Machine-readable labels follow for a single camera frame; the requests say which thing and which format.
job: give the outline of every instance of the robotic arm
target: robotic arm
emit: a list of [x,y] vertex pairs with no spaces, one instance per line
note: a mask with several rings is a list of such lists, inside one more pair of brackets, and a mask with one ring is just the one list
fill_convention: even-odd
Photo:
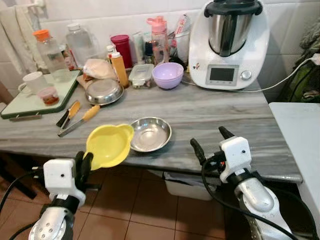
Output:
[[[234,194],[239,200],[240,208],[269,220],[289,233],[291,230],[280,213],[279,200],[276,195],[252,174],[251,154],[248,141],[243,137],[234,136],[223,126],[219,131],[225,140],[219,146],[221,151],[206,159],[204,151],[193,138],[190,144],[206,171],[218,170],[220,180],[234,185]],[[252,239],[256,240],[290,240],[291,238],[278,229],[253,217],[246,216]]]
[[85,190],[93,154],[78,152],[75,160],[53,159],[43,165],[44,182],[52,203],[29,233],[29,240],[72,240],[74,215],[86,200]]

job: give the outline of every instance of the purple bowl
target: purple bowl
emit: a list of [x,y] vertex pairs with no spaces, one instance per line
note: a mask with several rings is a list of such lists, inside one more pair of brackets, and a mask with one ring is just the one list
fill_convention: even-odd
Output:
[[166,62],[156,66],[152,76],[158,87],[173,89],[179,85],[184,75],[184,67],[175,62]]

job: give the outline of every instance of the gray marble countertop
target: gray marble countertop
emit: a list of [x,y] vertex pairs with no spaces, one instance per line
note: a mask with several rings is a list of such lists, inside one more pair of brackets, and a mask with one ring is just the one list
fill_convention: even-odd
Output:
[[[254,82],[247,89],[259,88]],[[79,100],[80,119],[91,107],[79,85],[68,103]],[[219,150],[225,126],[248,139],[253,170],[277,181],[302,181],[287,143],[262,92],[244,93],[208,90],[181,83],[172,90],[127,88],[124,96],[63,138],[57,136],[56,122],[65,111],[43,115],[42,119],[11,122],[0,119],[0,151],[49,157],[72,158],[86,150],[86,139],[100,125],[130,124],[142,117],[159,117],[172,127],[172,138],[162,149],[141,154],[131,150],[122,163],[148,169],[199,173],[201,166],[190,145],[196,138],[207,156]]]

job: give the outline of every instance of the green cutting board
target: green cutting board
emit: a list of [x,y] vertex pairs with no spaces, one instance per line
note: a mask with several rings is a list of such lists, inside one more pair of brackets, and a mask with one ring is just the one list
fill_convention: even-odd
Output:
[[17,116],[30,116],[36,114],[57,113],[66,107],[72,93],[77,86],[77,76],[80,71],[71,71],[70,80],[57,82],[51,74],[44,75],[45,80],[54,85],[58,92],[59,102],[55,105],[46,106],[37,96],[31,94],[19,93],[1,112],[3,119],[15,118]]

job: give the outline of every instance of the yellow knife handle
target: yellow knife handle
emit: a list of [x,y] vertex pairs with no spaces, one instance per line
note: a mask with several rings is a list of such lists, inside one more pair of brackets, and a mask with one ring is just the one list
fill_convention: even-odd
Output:
[[80,102],[76,101],[69,110],[69,118],[73,118],[80,109]]
[[88,121],[89,119],[93,118],[98,112],[99,112],[100,106],[99,105],[95,105],[92,108],[90,108],[88,111],[86,111],[86,113],[84,114],[84,116],[82,117],[82,119],[84,121]]

